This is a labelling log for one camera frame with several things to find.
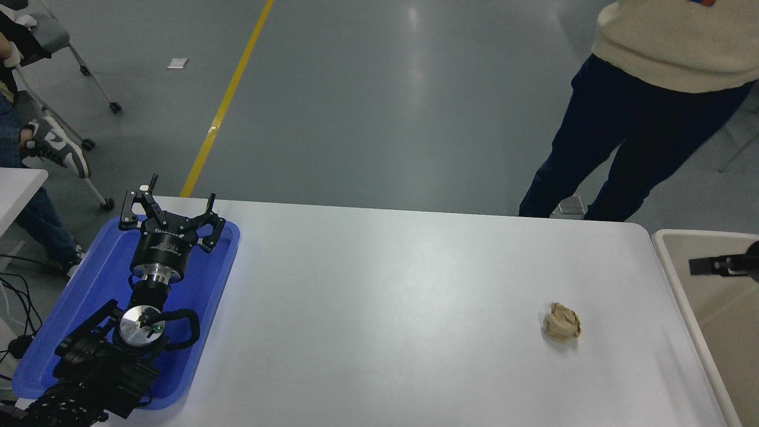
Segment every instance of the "shoe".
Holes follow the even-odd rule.
[[[82,149],[68,138],[66,132],[53,117],[46,115],[43,119],[49,123],[51,129],[44,139],[36,138],[27,142],[29,155],[45,157],[69,169],[80,178],[89,178],[90,165],[84,158]],[[24,128],[30,129],[35,137],[38,136],[39,123],[36,120],[29,122],[29,125],[25,125]]]
[[[84,255],[86,254],[87,253],[82,249],[82,247],[77,245],[77,251],[74,253],[74,257],[72,259],[68,261],[58,262],[58,265],[61,266],[61,270],[63,270],[69,279],[71,279],[74,273],[79,270],[79,264],[81,264],[82,260],[84,259]]]

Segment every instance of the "jeans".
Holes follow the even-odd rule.
[[[574,93],[553,150],[537,170],[519,216],[547,218],[619,147],[585,219],[627,220],[656,185],[727,122],[753,83],[717,92],[675,92],[592,55],[572,79]]]
[[[20,124],[13,105],[0,96],[0,167],[24,168],[18,149]],[[45,248],[51,261],[68,261],[76,257],[76,243],[63,229],[61,220],[44,188],[37,190],[16,217],[16,224]]]

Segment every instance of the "white bin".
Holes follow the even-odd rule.
[[[688,260],[742,254],[758,235],[660,230],[653,245],[728,425],[759,427],[759,283],[691,276]]]

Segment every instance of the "cream sweater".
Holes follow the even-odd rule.
[[[701,93],[759,78],[759,0],[618,0],[593,54],[658,87]]]

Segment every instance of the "yellow floor line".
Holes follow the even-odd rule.
[[[213,142],[216,139],[216,134],[219,133],[219,129],[222,127],[222,122],[224,121],[224,116],[227,114],[229,103],[232,101],[232,97],[235,95],[235,91],[237,90],[238,83],[240,83],[242,73],[245,71],[247,61],[250,59],[250,54],[253,52],[253,47],[256,45],[258,35],[261,34],[261,28],[263,28],[263,23],[266,22],[266,17],[269,16],[269,10],[271,10],[273,3],[274,0],[266,0],[266,4],[263,6],[261,15],[258,17],[258,22],[256,23],[255,28],[253,28],[253,33],[250,35],[250,39],[247,41],[247,45],[245,46],[245,50],[242,53],[242,57],[240,57],[240,61],[238,62],[238,66],[235,69],[235,73],[232,75],[232,80],[229,82],[227,91],[224,93],[222,103],[219,105],[219,109],[216,110],[216,116],[214,116],[213,121],[211,122],[211,127],[208,129],[208,134],[206,134],[206,139],[203,141],[203,146],[200,147],[200,152],[195,158],[195,163],[193,163],[192,169],[190,169],[190,174],[187,175],[187,180],[184,181],[182,191],[179,193],[180,197],[187,198],[192,195],[193,188],[195,188],[195,183],[200,176],[200,172],[203,170],[203,165],[206,164],[208,153],[211,151]]]

